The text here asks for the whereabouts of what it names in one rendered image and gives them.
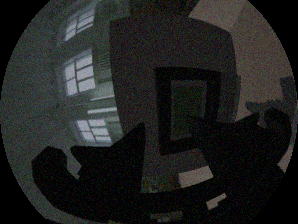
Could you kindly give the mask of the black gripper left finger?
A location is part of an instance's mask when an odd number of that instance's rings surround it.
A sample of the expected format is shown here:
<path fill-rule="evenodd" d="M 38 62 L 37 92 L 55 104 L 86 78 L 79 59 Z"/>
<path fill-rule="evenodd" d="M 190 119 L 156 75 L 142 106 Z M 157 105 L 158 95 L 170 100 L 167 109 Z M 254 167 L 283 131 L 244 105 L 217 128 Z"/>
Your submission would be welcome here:
<path fill-rule="evenodd" d="M 141 192 L 145 125 L 140 123 L 110 147 L 71 147 L 74 159 L 86 167 L 112 169 L 133 193 Z"/>

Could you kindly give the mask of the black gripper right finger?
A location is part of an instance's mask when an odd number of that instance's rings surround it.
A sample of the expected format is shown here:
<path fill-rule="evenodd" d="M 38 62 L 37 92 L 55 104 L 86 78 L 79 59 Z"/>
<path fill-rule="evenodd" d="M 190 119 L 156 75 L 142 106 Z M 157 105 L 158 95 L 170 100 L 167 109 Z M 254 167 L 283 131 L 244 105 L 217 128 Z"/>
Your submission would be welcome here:
<path fill-rule="evenodd" d="M 242 117 L 233 124 L 210 121 L 204 117 L 185 116 L 186 127 L 205 157 L 213 177 L 225 172 L 227 161 L 241 139 L 241 133 L 258 124 L 259 112 Z"/>

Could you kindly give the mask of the black picture frame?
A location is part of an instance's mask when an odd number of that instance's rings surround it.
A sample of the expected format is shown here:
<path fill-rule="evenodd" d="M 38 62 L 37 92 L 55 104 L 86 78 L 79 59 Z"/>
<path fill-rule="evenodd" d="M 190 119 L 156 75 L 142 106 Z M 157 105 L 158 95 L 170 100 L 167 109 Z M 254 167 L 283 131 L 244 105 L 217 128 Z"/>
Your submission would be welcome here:
<path fill-rule="evenodd" d="M 185 116 L 217 120 L 221 72 L 192 67 L 156 67 L 154 76 L 160 155 L 200 148 L 186 127 Z"/>

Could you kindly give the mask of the dark grey flat panel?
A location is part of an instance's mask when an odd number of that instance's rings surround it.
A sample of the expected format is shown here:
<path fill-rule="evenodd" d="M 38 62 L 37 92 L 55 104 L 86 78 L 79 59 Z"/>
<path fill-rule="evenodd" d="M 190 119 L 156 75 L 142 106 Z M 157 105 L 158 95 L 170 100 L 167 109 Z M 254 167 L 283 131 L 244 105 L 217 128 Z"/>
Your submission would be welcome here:
<path fill-rule="evenodd" d="M 169 176 L 206 167 L 200 148 L 174 155 L 158 151 L 156 67 L 204 68 L 221 72 L 217 120 L 230 124 L 237 88 L 237 63 L 230 32 L 180 15 L 124 16 L 109 22 L 110 71 L 122 136 L 145 125 L 141 177 Z"/>

